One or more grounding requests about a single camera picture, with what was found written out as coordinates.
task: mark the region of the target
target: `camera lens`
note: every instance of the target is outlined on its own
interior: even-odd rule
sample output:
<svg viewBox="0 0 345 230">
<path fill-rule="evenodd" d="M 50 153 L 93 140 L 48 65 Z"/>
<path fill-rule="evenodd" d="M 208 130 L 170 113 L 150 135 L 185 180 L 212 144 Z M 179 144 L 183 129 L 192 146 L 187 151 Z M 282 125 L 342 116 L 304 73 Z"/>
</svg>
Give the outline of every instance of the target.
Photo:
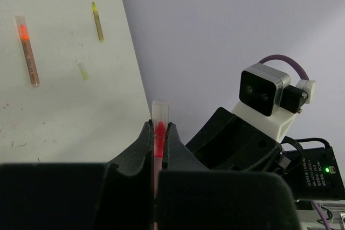
<svg viewBox="0 0 345 230">
<path fill-rule="evenodd" d="M 267 101 L 268 101 L 268 96 L 267 96 L 267 94 L 261 94 L 261 95 L 260 95 L 260 98 L 261 98 L 261 100 L 262 100 L 263 102 L 267 102 Z"/>
<path fill-rule="evenodd" d="M 246 86 L 246 92 L 247 92 L 248 94 L 253 93 L 253 88 L 252 88 L 251 86 Z"/>
</svg>

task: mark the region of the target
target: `white surface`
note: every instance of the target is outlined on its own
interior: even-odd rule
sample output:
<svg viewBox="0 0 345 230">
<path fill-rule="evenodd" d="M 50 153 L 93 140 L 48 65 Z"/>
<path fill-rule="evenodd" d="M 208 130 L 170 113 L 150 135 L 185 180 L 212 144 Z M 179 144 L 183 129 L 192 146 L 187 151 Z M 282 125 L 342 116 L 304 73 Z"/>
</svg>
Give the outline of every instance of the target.
<svg viewBox="0 0 345 230">
<path fill-rule="evenodd" d="M 171 102 L 182 141 L 219 106 L 232 110 L 242 70 L 284 54 L 316 80 L 313 103 L 288 135 L 330 141 L 345 175 L 345 0 L 123 1 L 147 98 Z M 297 83 L 289 66 L 267 65 Z"/>
<path fill-rule="evenodd" d="M 278 107 L 278 110 L 273 115 L 267 117 L 241 101 L 235 105 L 231 113 L 237 115 L 279 143 L 282 142 L 296 118 L 296 114 L 280 107 Z"/>
<path fill-rule="evenodd" d="M 339 213 L 338 211 L 332 211 L 333 212 L 333 216 L 335 218 L 339 218 Z M 298 210 L 297 211 L 300 223 L 301 223 L 301 229 L 302 230 L 308 230 L 309 228 L 319 228 L 319 229 L 325 229 L 325 227 L 323 227 L 322 225 L 320 225 L 319 223 L 317 223 L 316 220 L 320 219 L 319 214 L 317 213 L 317 211 L 313 210 Z M 340 229 L 339 228 L 339 220 L 338 219 L 334 219 L 332 224 L 330 224 L 331 228 L 333 229 Z"/>
<path fill-rule="evenodd" d="M 38 88 L 15 15 L 26 18 Z M 136 140 L 149 112 L 122 0 L 0 0 L 0 39 L 0 162 L 108 161 Z"/>
</svg>

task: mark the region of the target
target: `white board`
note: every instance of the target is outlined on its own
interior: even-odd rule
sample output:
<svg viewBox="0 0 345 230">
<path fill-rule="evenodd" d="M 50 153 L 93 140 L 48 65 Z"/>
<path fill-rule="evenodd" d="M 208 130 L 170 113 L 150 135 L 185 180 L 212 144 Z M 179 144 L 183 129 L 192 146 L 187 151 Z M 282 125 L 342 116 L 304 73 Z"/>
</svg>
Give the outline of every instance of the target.
<svg viewBox="0 0 345 230">
<path fill-rule="evenodd" d="M 38 88 L 15 15 L 26 19 Z M 149 110 L 122 0 L 0 0 L 0 39 L 0 162 L 105 162 L 136 140 Z"/>
</svg>

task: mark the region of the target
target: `small yellow object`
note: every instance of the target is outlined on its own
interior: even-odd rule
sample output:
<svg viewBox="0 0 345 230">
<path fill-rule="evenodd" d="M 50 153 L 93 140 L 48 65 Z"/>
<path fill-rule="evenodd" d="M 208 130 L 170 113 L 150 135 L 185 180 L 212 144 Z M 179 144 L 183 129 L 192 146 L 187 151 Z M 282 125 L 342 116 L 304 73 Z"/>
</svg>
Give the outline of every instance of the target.
<svg viewBox="0 0 345 230">
<path fill-rule="evenodd" d="M 86 70 L 86 67 L 84 65 L 83 62 L 79 62 L 77 64 L 78 68 L 79 68 L 79 71 L 80 71 L 80 74 L 81 74 L 81 77 L 84 81 L 86 81 L 87 79 L 89 79 L 89 76 L 88 76 L 88 73 L 87 73 L 87 70 Z"/>
<path fill-rule="evenodd" d="M 93 11 L 93 17 L 95 18 L 98 39 L 102 43 L 104 41 L 104 36 L 103 36 L 101 21 L 99 19 L 98 10 L 97 10 L 95 2 L 92 2 L 92 11 Z"/>
</svg>

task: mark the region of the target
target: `cable connector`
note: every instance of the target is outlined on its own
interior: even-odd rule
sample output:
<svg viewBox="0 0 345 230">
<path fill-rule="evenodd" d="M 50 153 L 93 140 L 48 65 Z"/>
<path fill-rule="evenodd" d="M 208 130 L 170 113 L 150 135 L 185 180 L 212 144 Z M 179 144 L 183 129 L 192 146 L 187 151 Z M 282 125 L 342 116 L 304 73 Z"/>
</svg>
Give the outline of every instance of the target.
<svg viewBox="0 0 345 230">
<path fill-rule="evenodd" d="M 315 86 L 316 86 L 316 82 L 314 80 L 301 79 L 297 83 L 296 87 L 299 89 L 302 89 L 308 94 L 306 98 L 306 104 L 310 104 L 312 102 L 314 93 L 315 93 Z"/>
</svg>

